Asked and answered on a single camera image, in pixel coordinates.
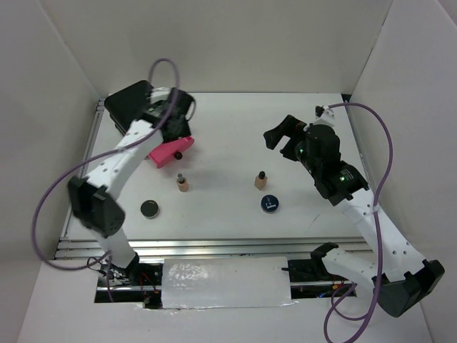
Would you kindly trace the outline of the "pink drawer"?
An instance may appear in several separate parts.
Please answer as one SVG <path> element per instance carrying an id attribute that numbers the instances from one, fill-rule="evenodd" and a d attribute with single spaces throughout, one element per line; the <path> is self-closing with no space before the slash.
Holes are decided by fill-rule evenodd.
<path id="1" fill-rule="evenodd" d="M 160 169 L 174 160 L 182 159 L 184 152 L 188 150 L 195 140 L 192 136 L 163 143 L 152 150 L 148 157 Z"/>

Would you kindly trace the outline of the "foundation bottle with black cap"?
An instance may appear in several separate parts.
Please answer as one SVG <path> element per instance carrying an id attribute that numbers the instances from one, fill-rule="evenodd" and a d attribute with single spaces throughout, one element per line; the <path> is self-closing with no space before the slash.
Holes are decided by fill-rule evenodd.
<path id="1" fill-rule="evenodd" d="M 265 171 L 260 171 L 254 180 L 254 186 L 258 190 L 262 190 L 266 186 L 267 180 L 268 178 L 266 176 Z"/>

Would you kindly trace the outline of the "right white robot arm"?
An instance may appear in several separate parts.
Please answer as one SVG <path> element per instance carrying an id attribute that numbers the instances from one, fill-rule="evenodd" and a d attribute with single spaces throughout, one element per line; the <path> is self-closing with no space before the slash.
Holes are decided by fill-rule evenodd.
<path id="1" fill-rule="evenodd" d="M 305 167 L 319 194 L 353 223 L 382 258 L 371 264 L 329 242 L 311 252 L 312 275 L 322 280 L 338 275 L 368 290 L 379 280 L 377 303 L 392 317 L 401 316 L 428 296 L 444 274 L 443 265 L 428 261 L 386 213 L 374 206 L 367 181 L 356 167 L 342 160 L 340 139 L 333 128 L 321 121 L 306 124 L 288 115 L 263 134 L 268 149 L 275 149 L 285 136 L 283 157 Z"/>

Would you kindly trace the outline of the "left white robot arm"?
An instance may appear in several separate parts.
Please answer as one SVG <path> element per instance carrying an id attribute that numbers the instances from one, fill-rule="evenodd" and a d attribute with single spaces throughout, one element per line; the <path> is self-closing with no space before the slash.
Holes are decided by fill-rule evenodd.
<path id="1" fill-rule="evenodd" d="M 143 264 L 126 238 L 123 230 L 126 214 L 117 199 L 151 151 L 164 142 L 190 136 L 186 115 L 195 106 L 195 98 L 177 88 L 168 94 L 152 94 L 132 116 L 114 154 L 84 177 L 72 177 L 68 181 L 73 216 L 109 254 L 114 276 L 122 284 L 135 283 Z"/>

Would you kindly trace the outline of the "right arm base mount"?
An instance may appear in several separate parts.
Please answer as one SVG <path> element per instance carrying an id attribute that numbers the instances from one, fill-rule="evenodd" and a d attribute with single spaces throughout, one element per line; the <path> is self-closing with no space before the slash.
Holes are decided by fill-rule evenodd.
<path id="1" fill-rule="evenodd" d="M 347 279 L 329 274 L 317 267 L 311 259 L 290 259 L 282 271 L 288 273 L 292 299 L 323 299 L 333 294 L 336 297 L 351 286 Z"/>

